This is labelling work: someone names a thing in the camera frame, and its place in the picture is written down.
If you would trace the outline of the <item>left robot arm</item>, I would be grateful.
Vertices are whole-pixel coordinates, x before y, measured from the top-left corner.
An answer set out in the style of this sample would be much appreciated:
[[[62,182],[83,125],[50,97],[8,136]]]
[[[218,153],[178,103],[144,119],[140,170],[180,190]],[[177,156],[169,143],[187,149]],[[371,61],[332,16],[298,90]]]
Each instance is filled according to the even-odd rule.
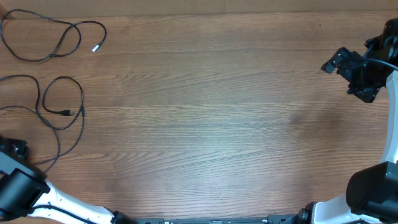
[[[47,174],[24,159],[25,141],[1,138],[1,221],[20,217],[48,218],[60,223],[128,223],[119,211],[91,205],[47,181]]]

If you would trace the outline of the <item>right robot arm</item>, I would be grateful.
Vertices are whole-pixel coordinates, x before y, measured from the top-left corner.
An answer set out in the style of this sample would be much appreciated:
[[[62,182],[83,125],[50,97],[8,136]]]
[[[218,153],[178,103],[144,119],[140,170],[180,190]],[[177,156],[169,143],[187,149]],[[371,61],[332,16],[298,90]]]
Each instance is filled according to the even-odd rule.
[[[301,209],[296,223],[397,222],[397,19],[385,23],[383,33],[365,41],[360,55],[342,47],[321,70],[337,72],[348,81],[349,95],[372,103],[381,88],[388,90],[389,114],[385,146],[375,166],[356,172],[346,192]]]

